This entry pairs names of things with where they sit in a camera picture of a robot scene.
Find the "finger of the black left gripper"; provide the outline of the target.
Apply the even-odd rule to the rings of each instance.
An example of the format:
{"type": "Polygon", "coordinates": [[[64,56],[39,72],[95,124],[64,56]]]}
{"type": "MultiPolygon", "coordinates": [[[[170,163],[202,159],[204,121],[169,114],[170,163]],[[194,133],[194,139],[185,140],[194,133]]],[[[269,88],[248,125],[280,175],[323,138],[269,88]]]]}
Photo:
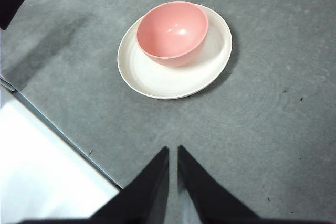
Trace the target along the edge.
{"type": "Polygon", "coordinates": [[[6,30],[15,14],[21,7],[24,0],[0,0],[1,13],[0,22],[1,30],[6,30]]]}

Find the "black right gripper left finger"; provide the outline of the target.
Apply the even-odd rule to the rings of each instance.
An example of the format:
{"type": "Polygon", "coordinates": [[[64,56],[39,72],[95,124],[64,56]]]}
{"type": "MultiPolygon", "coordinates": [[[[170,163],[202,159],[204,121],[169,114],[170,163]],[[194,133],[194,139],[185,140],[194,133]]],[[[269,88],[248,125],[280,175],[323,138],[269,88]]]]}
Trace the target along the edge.
{"type": "Polygon", "coordinates": [[[137,177],[88,218],[28,219],[23,223],[163,223],[169,192],[169,149],[163,147],[137,177]]]}

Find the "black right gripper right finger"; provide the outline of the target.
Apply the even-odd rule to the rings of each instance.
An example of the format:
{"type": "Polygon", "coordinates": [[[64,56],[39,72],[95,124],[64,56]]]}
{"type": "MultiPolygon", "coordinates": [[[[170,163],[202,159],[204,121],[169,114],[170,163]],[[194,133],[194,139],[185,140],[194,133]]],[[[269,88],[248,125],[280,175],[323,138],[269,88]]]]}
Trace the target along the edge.
{"type": "Polygon", "coordinates": [[[177,148],[178,183],[201,223],[324,223],[321,220],[262,218],[221,186],[183,146],[177,148]]]}

